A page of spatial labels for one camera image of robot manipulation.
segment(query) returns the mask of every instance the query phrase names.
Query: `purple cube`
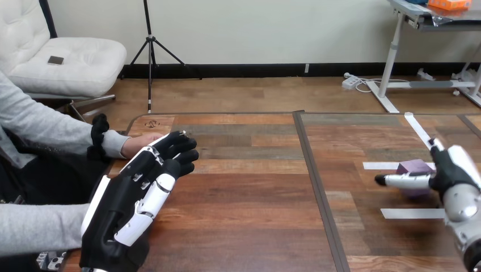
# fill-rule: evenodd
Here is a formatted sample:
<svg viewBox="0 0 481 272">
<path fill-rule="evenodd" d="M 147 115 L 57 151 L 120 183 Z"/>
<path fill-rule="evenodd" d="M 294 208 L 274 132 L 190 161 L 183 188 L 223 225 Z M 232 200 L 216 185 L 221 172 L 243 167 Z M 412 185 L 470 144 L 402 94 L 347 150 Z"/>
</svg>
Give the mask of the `purple cube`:
<svg viewBox="0 0 481 272">
<path fill-rule="evenodd" d="M 409 160 L 399 163 L 396 174 L 405 173 L 435 173 L 436 171 L 429 167 L 423 160 Z M 430 189 L 402 189 L 401 193 L 408 198 L 418 198 L 428 196 L 431 193 Z"/>
</svg>

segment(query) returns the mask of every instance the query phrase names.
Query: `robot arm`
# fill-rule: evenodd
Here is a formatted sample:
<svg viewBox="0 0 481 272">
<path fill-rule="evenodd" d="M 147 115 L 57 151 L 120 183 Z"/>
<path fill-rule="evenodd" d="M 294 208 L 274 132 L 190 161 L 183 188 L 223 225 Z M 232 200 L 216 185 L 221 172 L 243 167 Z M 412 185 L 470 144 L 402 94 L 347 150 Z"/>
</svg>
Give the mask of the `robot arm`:
<svg viewBox="0 0 481 272">
<path fill-rule="evenodd" d="M 428 189 L 439 193 L 446 212 L 445 224 L 455 239 L 458 253 L 468 271 L 481 271 L 481 176 L 471 157 L 461 146 L 444 149 L 431 139 L 431 155 L 436 174 L 408 173 L 378 175 L 382 186 L 401 189 Z"/>
<path fill-rule="evenodd" d="M 104 176 L 82 223 L 80 266 L 87 271 L 135 272 L 147 235 L 176 180 L 193 171 L 199 153 L 185 132 L 144 147 L 113 179 Z"/>
</svg>

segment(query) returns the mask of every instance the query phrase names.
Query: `phone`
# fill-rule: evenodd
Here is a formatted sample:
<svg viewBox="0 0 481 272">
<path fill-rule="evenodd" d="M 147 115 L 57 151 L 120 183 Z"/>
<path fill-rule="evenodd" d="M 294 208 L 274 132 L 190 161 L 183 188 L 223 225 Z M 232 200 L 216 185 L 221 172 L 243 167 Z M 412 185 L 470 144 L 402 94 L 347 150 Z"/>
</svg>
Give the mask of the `phone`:
<svg viewBox="0 0 481 272">
<path fill-rule="evenodd" d="M 50 59 L 48 60 L 48 64 L 62 65 L 62 64 L 64 64 L 64 58 L 50 56 Z"/>
</svg>

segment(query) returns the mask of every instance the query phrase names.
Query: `chair leg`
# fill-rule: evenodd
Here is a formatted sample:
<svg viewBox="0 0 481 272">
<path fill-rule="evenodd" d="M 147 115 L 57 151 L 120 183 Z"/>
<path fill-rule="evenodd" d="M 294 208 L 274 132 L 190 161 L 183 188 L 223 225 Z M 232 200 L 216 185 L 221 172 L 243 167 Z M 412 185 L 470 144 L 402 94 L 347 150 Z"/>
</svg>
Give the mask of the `chair leg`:
<svg viewBox="0 0 481 272">
<path fill-rule="evenodd" d="M 92 99 L 87 99 L 87 100 L 82 100 L 82 101 L 76 101 L 76 102 L 74 102 L 74 106 L 79 108 L 79 107 L 95 104 L 95 103 L 110 100 L 110 99 L 115 100 L 115 95 L 104 95 L 104 96 L 97 97 L 97 98 L 92 98 Z"/>
<path fill-rule="evenodd" d="M 68 105 L 67 105 L 67 109 L 68 111 L 70 112 L 70 114 L 72 114 L 74 117 L 76 117 L 77 119 L 79 119 L 80 121 L 83 121 L 83 122 L 86 122 L 85 119 L 82 117 L 82 115 L 78 112 L 78 110 L 75 108 L 75 102 L 70 102 Z"/>
</svg>

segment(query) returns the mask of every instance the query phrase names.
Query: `orange box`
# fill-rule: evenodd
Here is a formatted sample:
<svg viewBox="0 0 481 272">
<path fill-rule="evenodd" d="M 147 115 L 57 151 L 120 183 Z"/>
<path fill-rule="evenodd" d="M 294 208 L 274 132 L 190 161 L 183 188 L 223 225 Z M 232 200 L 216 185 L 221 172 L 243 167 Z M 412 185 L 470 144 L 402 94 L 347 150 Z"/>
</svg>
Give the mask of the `orange box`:
<svg viewBox="0 0 481 272">
<path fill-rule="evenodd" d="M 472 0 L 429 0 L 428 5 L 443 10 L 464 10 L 471 7 Z"/>
</svg>

